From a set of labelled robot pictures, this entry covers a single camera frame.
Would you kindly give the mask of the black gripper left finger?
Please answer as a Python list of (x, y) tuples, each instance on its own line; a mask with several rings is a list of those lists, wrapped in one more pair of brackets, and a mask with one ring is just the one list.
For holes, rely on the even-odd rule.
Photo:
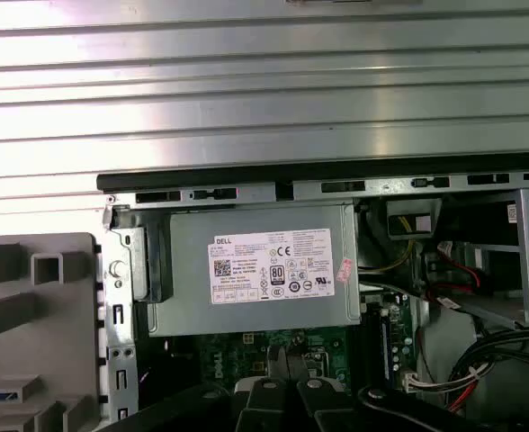
[(126, 431), (281, 431), (289, 399), (282, 346), (267, 349), (268, 375), (239, 380), (233, 392), (203, 383), (124, 419)]

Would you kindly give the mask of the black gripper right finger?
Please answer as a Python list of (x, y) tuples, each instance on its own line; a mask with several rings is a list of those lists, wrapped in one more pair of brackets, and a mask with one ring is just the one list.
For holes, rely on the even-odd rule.
[(313, 376), (303, 349), (290, 346), (290, 377), (319, 431), (486, 431), (487, 428), (400, 391), (366, 386), (349, 395)]

